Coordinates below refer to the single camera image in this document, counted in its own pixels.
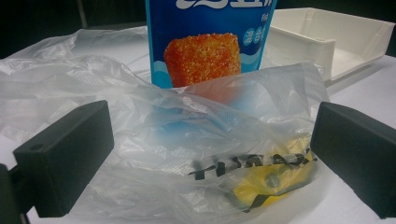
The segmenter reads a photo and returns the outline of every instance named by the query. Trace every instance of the clear plastic bag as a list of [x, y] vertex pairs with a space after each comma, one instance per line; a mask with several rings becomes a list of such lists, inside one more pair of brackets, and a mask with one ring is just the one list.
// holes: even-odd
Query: clear plastic bag
[[[77, 41], [60, 38], [56, 49]], [[30, 51], [54, 48], [40, 45]], [[74, 216], [235, 223], [315, 179], [306, 148], [329, 97], [311, 63], [164, 90], [107, 56], [18, 55], [0, 62], [4, 137], [24, 142], [79, 105], [108, 101], [116, 145]]]

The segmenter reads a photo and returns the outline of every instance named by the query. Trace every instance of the white table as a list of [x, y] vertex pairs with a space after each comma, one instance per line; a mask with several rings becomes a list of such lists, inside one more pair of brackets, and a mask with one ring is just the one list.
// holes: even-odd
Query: white table
[[[333, 103], [355, 108], [396, 129], [396, 58], [384, 56], [371, 65], [328, 85], [328, 92]], [[0, 146], [2, 147], [0, 162], [10, 169], [16, 164], [12, 150], [18, 144], [0, 135]], [[326, 186], [326, 192], [321, 192], [320, 189], [324, 186]], [[270, 207], [267, 213], [247, 223], [396, 223], [396, 218], [379, 219], [329, 169], [325, 171], [325, 175], [310, 185], [296, 190], [296, 193], [289, 197], [288, 203], [279, 202]], [[299, 203], [309, 203], [308, 207], [311, 209], [293, 213], [293, 206]], [[28, 215], [32, 223], [106, 223], [101, 220], [78, 218], [75, 220], [68, 216], [57, 219], [39, 219], [34, 209]], [[114, 223], [123, 223], [123, 221], [115, 220]]]

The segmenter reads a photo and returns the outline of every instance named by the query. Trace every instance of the blue label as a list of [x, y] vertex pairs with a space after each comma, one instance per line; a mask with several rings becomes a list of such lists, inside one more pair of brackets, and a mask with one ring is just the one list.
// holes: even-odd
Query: blue label
[[236, 35], [241, 72], [259, 69], [275, 5], [276, 0], [146, 0], [152, 83], [172, 87], [164, 51], [172, 40], [192, 35]]

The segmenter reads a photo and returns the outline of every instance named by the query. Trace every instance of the yellow object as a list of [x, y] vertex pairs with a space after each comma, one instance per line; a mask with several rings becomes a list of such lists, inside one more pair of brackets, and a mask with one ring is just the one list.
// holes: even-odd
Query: yellow object
[[[305, 156], [309, 161], [313, 155], [309, 151]], [[237, 186], [233, 193], [242, 203], [253, 205], [258, 195], [269, 196], [262, 206], [267, 206], [286, 196], [291, 190], [302, 187], [315, 167], [314, 162], [292, 166], [275, 164], [249, 168], [247, 177]]]

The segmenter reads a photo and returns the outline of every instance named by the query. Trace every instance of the white surface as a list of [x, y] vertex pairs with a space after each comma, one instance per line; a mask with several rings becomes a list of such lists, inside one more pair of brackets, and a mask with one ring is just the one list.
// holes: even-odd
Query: white surface
[[[119, 48], [121, 54], [111, 51], [114, 58], [124, 60], [133, 49]], [[138, 50], [143, 58], [147, 57], [147, 49]], [[396, 58], [385, 56], [384, 58], [355, 71], [345, 78], [337, 79], [328, 88], [333, 103], [346, 105], [378, 119], [389, 126], [396, 128]], [[130, 64], [130, 68], [142, 67]], [[18, 144], [0, 135], [0, 162], [7, 165], [8, 169], [16, 164], [12, 156], [12, 150]], [[301, 203], [308, 203], [310, 209], [297, 211], [294, 209]], [[37, 217], [35, 210], [29, 212], [29, 217], [35, 223], [132, 223], [126, 220], [95, 220], [81, 217], [66, 216], [63, 218]], [[325, 169], [323, 175], [310, 185], [295, 190], [287, 199], [274, 204], [259, 217], [247, 223], [396, 223], [396, 218], [381, 220], [353, 191], [332, 171]], [[175, 220], [161, 220], [157, 223], [177, 223]]]
[[325, 69], [323, 80], [335, 80], [383, 56], [393, 26], [315, 8], [278, 9], [267, 41], [282, 62], [315, 63]]

